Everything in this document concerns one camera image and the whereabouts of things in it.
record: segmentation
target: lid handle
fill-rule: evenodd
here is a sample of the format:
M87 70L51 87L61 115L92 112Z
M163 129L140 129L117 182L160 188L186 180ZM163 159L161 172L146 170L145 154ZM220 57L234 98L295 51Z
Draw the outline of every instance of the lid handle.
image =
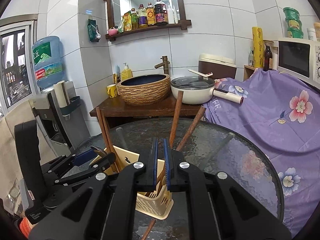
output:
M211 73L208 73L208 74L203 74L203 73L200 73L198 71L195 71L195 70L192 70L192 69L188 69L190 72L194 73L194 74L197 74L199 76L203 76L204 79L208 79L208 77L212 76L212 72Z

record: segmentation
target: pink bowl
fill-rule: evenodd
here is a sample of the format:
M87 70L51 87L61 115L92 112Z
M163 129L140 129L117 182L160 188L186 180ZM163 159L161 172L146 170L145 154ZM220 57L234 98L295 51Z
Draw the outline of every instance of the pink bowl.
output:
M108 30L108 34L110 35L110 36L113 36L113 35L115 35L115 34L117 34L118 33L118 30L117 29L110 29L110 30Z

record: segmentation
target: textured glass tabletop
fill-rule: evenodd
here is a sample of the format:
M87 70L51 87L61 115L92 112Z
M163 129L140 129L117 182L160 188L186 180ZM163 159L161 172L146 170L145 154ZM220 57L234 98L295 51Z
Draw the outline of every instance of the textured glass tabletop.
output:
M178 146L191 123L192 119L179 119L173 148ZM160 118L131 122L121 127L128 150L141 154L151 148L153 137L169 137L171 125L172 118ZM115 128L110 130L110 134L113 144L123 148L123 141ZM160 140L159 158L163 158L162 144ZM81 152L89 145L104 147L102 137L98 136L85 143ZM282 188L276 171L268 157L245 138L219 125L201 121L182 152L187 162L207 173L226 172L274 216L283 216ZM168 218L157 220L148 239L189 239L185 194L174 193L172 198L174 205ZM132 239L140 239L150 219L147 215L135 212Z

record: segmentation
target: stacked green containers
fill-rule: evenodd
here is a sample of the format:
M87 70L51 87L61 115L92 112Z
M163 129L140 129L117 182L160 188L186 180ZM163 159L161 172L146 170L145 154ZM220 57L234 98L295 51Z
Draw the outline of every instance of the stacked green containers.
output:
M283 12L288 25L288 37L303 39L302 22L300 21L299 12L290 7L283 8Z

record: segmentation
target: beige cloth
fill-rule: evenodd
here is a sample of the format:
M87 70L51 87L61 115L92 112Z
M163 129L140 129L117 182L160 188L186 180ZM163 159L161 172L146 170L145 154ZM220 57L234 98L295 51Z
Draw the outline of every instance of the beige cloth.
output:
M22 179L14 141L15 125L34 120L29 101L25 101L10 111L0 120L0 198L6 198L15 179ZM47 163L56 156L37 126L41 164Z

